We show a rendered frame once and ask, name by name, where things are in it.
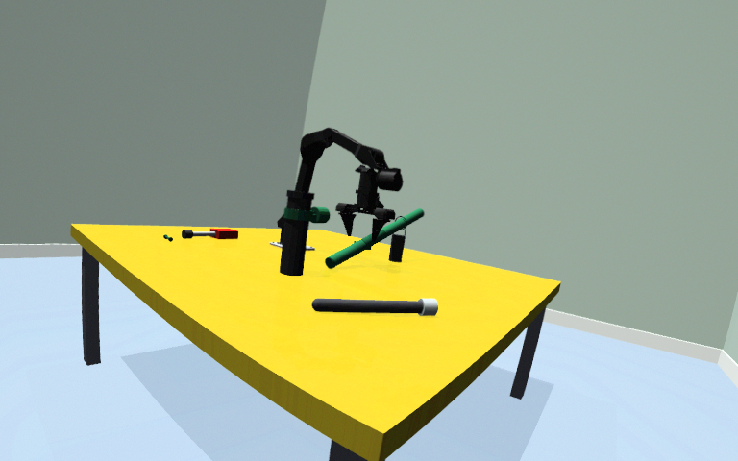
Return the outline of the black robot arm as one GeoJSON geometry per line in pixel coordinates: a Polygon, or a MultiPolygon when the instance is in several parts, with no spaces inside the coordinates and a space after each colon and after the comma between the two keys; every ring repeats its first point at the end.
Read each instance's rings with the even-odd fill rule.
{"type": "Polygon", "coordinates": [[[401,190],[404,182],[401,169],[389,168],[382,150],[362,145],[339,130],[328,127],[302,137],[300,151],[303,160],[294,191],[309,193],[315,163],[333,143],[350,151],[358,161],[371,168],[360,165],[355,170],[360,173],[359,187],[401,190]]]}

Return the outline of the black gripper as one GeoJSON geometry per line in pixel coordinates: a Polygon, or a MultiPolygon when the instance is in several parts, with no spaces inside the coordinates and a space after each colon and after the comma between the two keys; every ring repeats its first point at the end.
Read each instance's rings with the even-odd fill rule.
{"type": "Polygon", "coordinates": [[[376,241],[382,227],[392,220],[395,220],[395,211],[391,209],[384,209],[384,208],[376,208],[376,198],[379,196],[380,193],[377,193],[378,189],[374,188],[368,188],[368,187],[359,187],[358,190],[356,190],[357,193],[357,203],[356,204],[345,204],[345,203],[338,203],[336,205],[335,211],[340,211],[338,214],[340,214],[346,232],[348,236],[351,236],[352,234],[352,228],[353,228],[353,222],[356,217],[356,214],[353,214],[355,212],[358,213],[364,213],[364,214],[371,214],[375,215],[377,219],[373,218],[373,226],[372,226],[372,241],[376,241]],[[363,208],[363,210],[361,210],[363,208]],[[367,208],[370,210],[367,210],[367,208]],[[368,211],[368,212],[367,212],[368,211]]]}

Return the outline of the green long rail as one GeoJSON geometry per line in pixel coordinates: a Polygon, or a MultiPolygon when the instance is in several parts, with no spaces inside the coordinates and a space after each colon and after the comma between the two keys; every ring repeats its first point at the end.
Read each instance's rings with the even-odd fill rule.
{"type": "Polygon", "coordinates": [[[415,222],[416,220],[422,218],[425,215],[425,212],[423,209],[419,208],[408,215],[405,216],[405,218],[401,218],[388,226],[381,229],[376,241],[372,241],[372,234],[358,240],[358,242],[342,249],[341,251],[330,255],[325,258],[325,265],[328,269],[332,269],[339,264],[345,262],[346,260],[352,258],[355,255],[358,255],[359,253],[365,251],[366,249],[370,248],[371,246],[377,244],[378,242],[382,241],[384,238],[390,236],[391,234],[403,229],[406,225],[415,222]]]}

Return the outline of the black rod with silver end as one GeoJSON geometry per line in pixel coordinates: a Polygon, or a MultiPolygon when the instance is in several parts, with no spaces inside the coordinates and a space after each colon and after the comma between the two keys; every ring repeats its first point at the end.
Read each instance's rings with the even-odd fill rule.
{"type": "Polygon", "coordinates": [[[318,298],[311,302],[311,307],[317,312],[418,313],[419,316],[432,316],[438,312],[438,303],[435,298],[418,301],[318,298]]]}

